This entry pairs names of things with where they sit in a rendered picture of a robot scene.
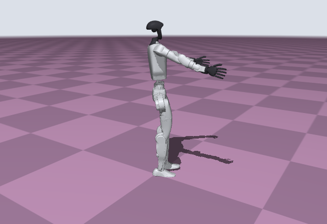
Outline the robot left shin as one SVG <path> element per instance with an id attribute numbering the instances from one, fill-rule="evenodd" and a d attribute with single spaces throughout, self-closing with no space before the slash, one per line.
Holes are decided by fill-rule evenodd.
<path id="1" fill-rule="evenodd" d="M 169 155 L 169 139 L 168 139 L 168 150 L 167 150 L 167 156 L 165 159 L 165 164 L 168 164 L 168 155 Z"/>

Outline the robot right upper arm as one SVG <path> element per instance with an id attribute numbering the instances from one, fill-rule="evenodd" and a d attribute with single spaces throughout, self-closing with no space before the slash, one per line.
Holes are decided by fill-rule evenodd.
<path id="1" fill-rule="evenodd" d="M 163 56 L 177 64 L 181 64 L 178 61 L 178 56 L 176 56 L 176 54 L 174 52 L 170 51 L 169 49 L 167 49 L 165 46 L 163 46 L 161 44 L 155 46 L 155 48 L 153 49 L 153 52 L 160 57 Z"/>

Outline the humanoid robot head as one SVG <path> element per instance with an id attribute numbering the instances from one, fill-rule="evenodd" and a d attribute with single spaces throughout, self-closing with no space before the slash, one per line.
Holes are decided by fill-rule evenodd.
<path id="1" fill-rule="evenodd" d="M 158 41 L 159 39 L 162 39 L 162 34 L 161 34 L 162 27 L 163 27 L 163 23 L 156 21 L 156 20 L 151 21 L 147 24 L 147 26 L 146 26 L 147 30 L 152 30 L 152 32 L 157 31 L 157 34 L 158 34 L 157 37 L 152 38 L 152 41 L 149 45 L 156 44 L 156 41 Z"/>

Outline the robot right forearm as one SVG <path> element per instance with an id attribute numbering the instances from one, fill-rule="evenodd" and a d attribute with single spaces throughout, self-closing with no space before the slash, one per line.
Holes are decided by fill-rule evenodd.
<path id="1" fill-rule="evenodd" d="M 184 65 L 186 68 L 194 69 L 196 72 L 204 72 L 205 66 L 201 66 L 199 64 L 196 64 L 191 59 L 187 59 L 184 55 L 178 56 L 178 61 Z"/>

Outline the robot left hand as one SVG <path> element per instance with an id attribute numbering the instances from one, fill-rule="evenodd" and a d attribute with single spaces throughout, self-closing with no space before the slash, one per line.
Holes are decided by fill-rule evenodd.
<path id="1" fill-rule="evenodd" d="M 202 59 L 202 58 L 205 58 L 206 56 L 202 56 L 202 57 L 200 57 L 200 58 L 197 58 L 197 59 L 195 59 L 195 58 L 190 58 L 190 59 L 194 59 L 194 62 L 196 63 L 196 64 L 199 64 L 199 65 L 207 65 L 207 66 L 209 66 L 208 64 L 204 64 L 204 63 L 210 63 L 210 62 L 205 62 L 205 61 L 210 61 L 210 60 L 208 60 L 208 59 Z"/>

